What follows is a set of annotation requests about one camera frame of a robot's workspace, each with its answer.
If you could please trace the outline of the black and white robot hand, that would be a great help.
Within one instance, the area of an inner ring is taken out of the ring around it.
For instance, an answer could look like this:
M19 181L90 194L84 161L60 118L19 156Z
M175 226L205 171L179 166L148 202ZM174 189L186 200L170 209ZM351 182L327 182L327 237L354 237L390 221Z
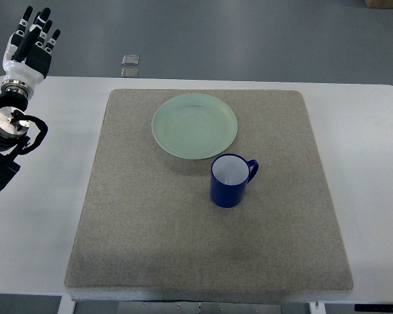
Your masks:
M3 56L4 84L17 83L33 89L46 79L52 51L60 36L59 29L49 33L52 27L50 14L48 7L37 14L33 14L31 6L25 10Z

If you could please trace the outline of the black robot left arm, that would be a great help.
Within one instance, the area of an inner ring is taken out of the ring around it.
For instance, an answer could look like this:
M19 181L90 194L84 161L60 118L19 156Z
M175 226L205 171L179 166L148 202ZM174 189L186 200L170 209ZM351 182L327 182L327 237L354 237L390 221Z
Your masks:
M27 155L43 142L47 124L26 114L33 89L26 80L6 78L0 93L0 192L20 170L17 156Z

